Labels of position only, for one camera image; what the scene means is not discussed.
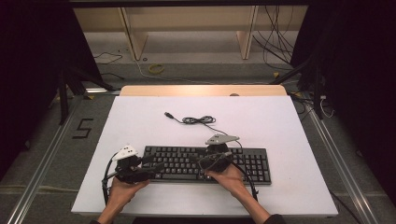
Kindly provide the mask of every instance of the person's left hand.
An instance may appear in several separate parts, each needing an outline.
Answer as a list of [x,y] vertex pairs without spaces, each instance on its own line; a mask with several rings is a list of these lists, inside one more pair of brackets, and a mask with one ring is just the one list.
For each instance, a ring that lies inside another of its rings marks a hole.
[[111,184],[110,195],[108,197],[108,205],[114,204],[120,207],[125,206],[138,190],[144,188],[149,183],[149,180],[138,182],[135,184],[127,184],[125,182],[119,181],[116,177],[113,178],[113,183]]
[[114,177],[106,208],[103,210],[101,216],[99,216],[98,222],[102,224],[111,223],[122,211],[125,204],[131,201],[137,191],[147,186],[148,183],[149,180],[127,184]]

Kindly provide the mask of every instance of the black panel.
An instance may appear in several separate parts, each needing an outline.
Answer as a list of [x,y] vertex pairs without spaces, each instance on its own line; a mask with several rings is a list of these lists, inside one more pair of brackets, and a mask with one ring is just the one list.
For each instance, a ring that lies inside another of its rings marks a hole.
[[326,88],[379,183],[396,204],[396,4],[362,1],[328,62]]
[[30,3],[0,1],[0,178],[55,96],[63,66],[102,80],[72,8]]

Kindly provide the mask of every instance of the black cable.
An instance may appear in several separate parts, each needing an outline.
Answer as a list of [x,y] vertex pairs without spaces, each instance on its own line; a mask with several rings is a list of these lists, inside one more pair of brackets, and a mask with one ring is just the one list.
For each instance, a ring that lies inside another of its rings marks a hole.
[[282,62],[284,62],[284,63],[286,63],[286,64],[290,64],[288,61],[286,61],[285,59],[281,58],[279,55],[275,54],[273,51],[271,51],[271,50],[268,49],[267,47],[265,47],[265,46],[262,45],[262,48],[263,48],[263,49],[266,49],[268,52],[272,53],[274,56],[276,56],[276,57],[277,57],[278,59],[280,59]]
[[278,22],[277,22],[277,17],[279,16],[279,10],[280,10],[280,7],[279,6],[277,6],[276,7],[276,27],[277,27],[277,30],[276,30],[276,33],[278,34],[278,36],[280,37],[280,39],[283,41],[285,41],[291,48],[294,48],[294,46],[293,45],[291,45],[290,43],[289,43],[289,41],[285,38],[285,36],[283,36],[281,33],[280,33],[280,31],[279,31],[279,26],[278,26]]
[[117,59],[115,59],[115,60],[113,60],[113,61],[110,61],[110,62],[108,62],[108,63],[99,63],[99,64],[110,64],[110,63],[114,63],[116,60],[119,60],[119,59],[122,58],[122,55],[120,55],[120,54],[113,54],[113,53],[109,53],[109,52],[103,52],[103,53],[99,54],[98,56],[94,56],[93,58],[99,58],[100,56],[102,56],[102,55],[104,55],[104,54],[109,54],[109,55],[112,55],[112,56],[118,56],[119,58],[117,58]]
[[348,211],[348,213],[350,215],[352,215],[353,218],[355,218],[356,222],[358,224],[361,224],[361,222],[359,221],[358,217],[356,217],[356,215],[352,212],[352,210],[350,210],[350,208],[340,198],[338,198],[331,190],[329,190],[329,192],[341,205],[343,205],[345,207],[345,209]]
[[300,104],[303,106],[303,111],[301,111],[301,112],[298,112],[298,111],[297,111],[297,114],[303,114],[303,113],[306,111],[306,109],[305,109],[305,105],[304,105],[304,103],[303,103],[303,102],[300,102],[300,101],[294,101],[294,100],[293,100],[293,102],[300,103]]
[[306,112],[306,114],[304,115],[304,117],[302,118],[302,119],[300,119],[300,121],[303,121],[305,118],[306,118],[306,116],[309,114],[309,113],[311,113],[311,111],[312,110],[314,110],[315,108],[311,108],[308,112]]
[[[265,7],[265,11],[267,12],[267,15],[268,15],[268,18],[270,19],[270,22],[271,22],[271,26],[273,27],[273,29],[276,31],[276,34],[277,34],[277,41],[278,41],[278,44],[279,44],[279,46],[282,48],[282,45],[281,45],[281,34],[279,33],[279,29],[278,29],[278,24],[277,24],[277,19],[278,19],[278,16],[279,16],[279,8],[278,7],[276,7],[276,22],[274,22],[273,21],[273,18],[271,18],[271,16],[270,16],[270,14],[269,14],[269,12],[268,12],[268,8],[267,7]],[[286,56],[285,56],[285,53],[283,52],[283,50],[281,51],[281,53],[283,54],[283,57],[285,57],[285,61],[287,60],[287,58],[286,58]]]
[[253,196],[254,200],[256,200],[257,202],[259,201],[259,199],[257,198],[257,194],[259,193],[255,186],[253,181],[251,181],[249,175],[240,167],[238,166],[238,164],[236,164],[235,162],[233,162],[232,160],[226,158],[227,161],[229,161],[234,167],[236,167],[240,172],[242,172],[242,174],[244,174],[244,176],[247,178],[247,182],[250,185],[250,189],[251,189],[251,195]]
[[285,33],[286,33],[288,30],[289,30],[289,27],[290,27],[291,21],[293,20],[293,13],[294,13],[294,6],[291,6],[291,14],[290,14],[290,19],[289,19],[288,26],[286,27],[286,31],[285,31]]
[[113,162],[113,158],[114,158],[116,155],[117,155],[117,152],[111,157],[110,161],[108,162],[107,167],[106,167],[106,171],[105,171],[105,177],[104,177],[103,180],[102,180],[102,191],[103,191],[103,196],[104,196],[104,198],[105,198],[105,204],[107,204],[107,201],[108,201],[108,192],[107,192],[107,191],[108,191],[108,187],[107,187],[107,182],[108,182],[108,179],[109,179],[109,178],[111,178],[112,176],[114,176],[114,175],[108,176],[107,174],[108,174],[108,170],[110,169],[111,162]]
[[114,74],[114,73],[102,73],[101,76],[114,76],[114,77],[118,77],[119,79],[122,79],[122,80],[125,79],[125,77],[116,75],[116,74]]
[[[283,47],[286,49],[287,47],[286,47],[285,43],[283,42],[283,39],[281,38],[281,33],[279,32],[279,22],[277,21],[278,18],[279,18],[279,6],[276,6],[275,26],[276,26],[276,33],[277,33],[277,43],[280,48],[282,48],[282,45],[283,45]],[[283,57],[285,58],[285,60],[287,60],[284,50],[282,50],[281,53],[283,54]]]
[[288,49],[282,49],[282,48],[280,48],[280,47],[278,47],[278,46],[275,46],[274,44],[271,44],[270,42],[268,42],[268,40],[262,35],[262,33],[261,33],[260,31],[257,31],[257,33],[259,33],[259,35],[262,37],[263,40],[266,41],[266,43],[268,43],[269,45],[271,45],[271,48],[274,48],[274,49],[277,49],[277,50],[284,50],[284,51],[286,51],[286,52],[288,52],[288,53],[292,53],[292,51],[289,51]]
[[204,124],[206,127],[208,127],[209,129],[219,132],[219,133],[224,133],[225,135],[228,135],[225,132],[222,132],[220,130],[214,129],[210,126],[208,126],[208,123],[214,123],[216,122],[216,119],[211,117],[211,116],[203,116],[200,119],[195,119],[195,118],[184,118],[182,121],[176,119],[175,117],[173,117],[171,114],[169,114],[168,112],[165,112],[165,116],[168,117],[169,119],[175,119],[177,122],[179,123],[184,123],[184,124]]

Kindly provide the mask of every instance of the black keyboard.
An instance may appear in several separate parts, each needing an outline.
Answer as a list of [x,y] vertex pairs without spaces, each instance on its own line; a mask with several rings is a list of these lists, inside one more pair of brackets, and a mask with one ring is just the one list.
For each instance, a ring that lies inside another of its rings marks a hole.
[[[255,185],[270,185],[271,175],[265,148],[229,147],[233,153],[233,162],[239,165],[254,182]],[[152,182],[170,183],[216,183],[216,180],[205,175],[204,170],[190,157],[202,158],[199,151],[206,147],[158,147],[147,146],[144,156],[155,155],[153,162],[144,167],[153,167],[157,163],[164,163],[164,169],[155,175]]]

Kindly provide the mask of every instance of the white table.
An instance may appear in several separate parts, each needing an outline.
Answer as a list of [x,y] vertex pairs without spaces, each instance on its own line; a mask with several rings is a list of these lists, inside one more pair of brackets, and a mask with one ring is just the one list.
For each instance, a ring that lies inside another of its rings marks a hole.
[[[210,115],[212,126],[240,137],[243,147],[265,147],[271,186],[256,186],[270,212],[333,217],[337,210],[289,96],[119,96],[109,113],[72,212],[99,214],[105,207],[101,180],[111,156],[127,143],[143,155],[147,145],[204,147],[214,131],[178,119]],[[238,147],[229,143],[229,147]],[[217,184],[151,183],[127,204],[137,217],[246,217],[245,208]]]

